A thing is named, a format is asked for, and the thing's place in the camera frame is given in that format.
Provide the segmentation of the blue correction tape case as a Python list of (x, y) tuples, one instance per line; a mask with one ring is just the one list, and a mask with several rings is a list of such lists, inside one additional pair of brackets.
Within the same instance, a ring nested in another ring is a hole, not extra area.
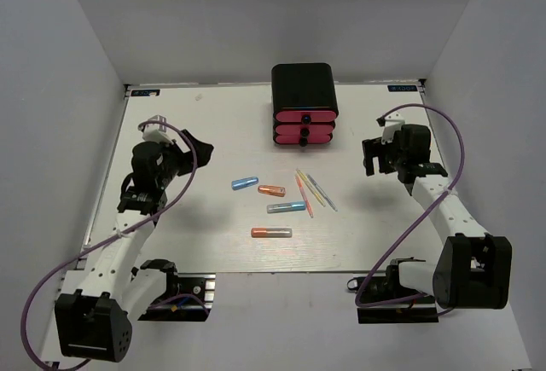
[(231, 182), (231, 188), (236, 190), (241, 190), (244, 188), (251, 187), (253, 185), (258, 184), (258, 178), (257, 177), (245, 177), (241, 179), (237, 179)]

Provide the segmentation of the blue gel pen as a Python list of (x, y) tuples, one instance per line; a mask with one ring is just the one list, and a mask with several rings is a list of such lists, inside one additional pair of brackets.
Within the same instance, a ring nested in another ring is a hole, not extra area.
[(309, 181), (311, 182), (311, 184), (315, 187), (315, 189), (317, 190), (317, 192), (326, 200), (326, 202), (329, 204), (329, 206), (335, 211), (337, 212), (338, 211), (338, 208), (337, 206), (335, 205), (335, 203), (330, 199), (330, 197), (326, 194), (326, 192), (324, 191), (324, 189), (322, 189), (320, 187), (320, 185), (317, 183), (317, 181), (310, 175), (310, 174), (306, 174), (307, 178), (309, 179)]

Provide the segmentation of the red gel pen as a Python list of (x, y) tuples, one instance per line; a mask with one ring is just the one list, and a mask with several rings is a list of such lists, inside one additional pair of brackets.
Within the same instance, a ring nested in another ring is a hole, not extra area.
[(309, 216), (310, 216), (311, 218), (314, 218), (314, 213), (313, 213), (313, 210), (312, 210), (312, 208), (311, 208), (311, 204), (310, 204), (310, 202), (309, 202), (309, 200), (308, 200), (308, 197), (307, 197), (306, 192), (305, 192), (304, 187), (303, 187), (303, 183), (302, 183), (302, 181), (301, 181), (299, 175), (296, 173), (296, 174), (294, 175), (294, 178), (295, 178), (295, 182), (296, 182), (297, 185), (298, 185), (298, 188), (299, 188), (300, 194), (301, 194), (301, 196), (302, 196), (302, 199), (303, 199), (303, 201), (304, 201), (304, 203), (305, 203), (305, 208), (306, 208), (306, 210), (307, 210)]

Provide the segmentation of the orange correction tape case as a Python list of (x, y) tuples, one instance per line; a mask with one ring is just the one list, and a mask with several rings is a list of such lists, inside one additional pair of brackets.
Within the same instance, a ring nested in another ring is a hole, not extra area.
[(276, 197), (284, 197), (286, 195), (286, 189), (284, 187), (273, 185), (259, 185), (258, 192)]

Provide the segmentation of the yellow gel pen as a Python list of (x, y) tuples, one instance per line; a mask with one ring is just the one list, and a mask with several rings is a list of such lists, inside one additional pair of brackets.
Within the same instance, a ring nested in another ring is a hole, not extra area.
[(313, 196), (317, 199), (319, 204), (321, 206), (325, 207), (326, 203), (325, 203), (323, 197), (319, 194), (319, 192), (314, 187), (314, 185), (311, 183), (311, 181), (308, 179), (308, 177), (300, 169), (297, 169), (296, 173), (298, 174), (299, 178), (303, 181), (303, 183), (306, 185), (306, 187), (311, 191)]

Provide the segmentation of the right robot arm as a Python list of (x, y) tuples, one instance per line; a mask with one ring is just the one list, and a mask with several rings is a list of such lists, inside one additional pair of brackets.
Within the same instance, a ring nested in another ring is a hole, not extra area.
[(500, 310), (508, 302), (512, 246), (480, 225), (449, 187), (444, 167), (430, 160), (431, 140), (424, 125), (399, 125), (363, 141), (367, 175), (397, 174), (443, 242), (435, 263), (392, 260), (382, 289), (398, 302), (416, 292), (435, 298), (444, 309)]

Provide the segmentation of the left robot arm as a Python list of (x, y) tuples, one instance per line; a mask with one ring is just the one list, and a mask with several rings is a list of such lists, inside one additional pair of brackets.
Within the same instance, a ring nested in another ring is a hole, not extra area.
[(73, 293), (55, 301), (61, 354), (120, 362), (132, 339), (132, 324), (149, 310), (177, 300), (176, 265), (165, 259), (135, 266), (145, 242), (166, 209), (166, 189), (175, 177), (208, 164), (213, 145), (184, 130), (189, 151), (161, 131), (146, 132), (132, 149), (131, 168), (121, 186), (114, 239), (102, 246), (89, 274)]

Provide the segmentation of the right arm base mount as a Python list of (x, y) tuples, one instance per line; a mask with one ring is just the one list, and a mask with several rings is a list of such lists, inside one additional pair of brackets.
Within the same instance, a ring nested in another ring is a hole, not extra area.
[(434, 297), (400, 287), (383, 273), (375, 275), (359, 298), (360, 325), (428, 324), (439, 321)]

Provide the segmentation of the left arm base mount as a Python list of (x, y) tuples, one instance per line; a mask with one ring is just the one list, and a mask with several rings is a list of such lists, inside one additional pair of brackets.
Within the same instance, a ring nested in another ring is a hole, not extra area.
[(167, 289), (152, 303), (140, 322), (205, 322), (212, 311), (215, 274), (171, 274)]

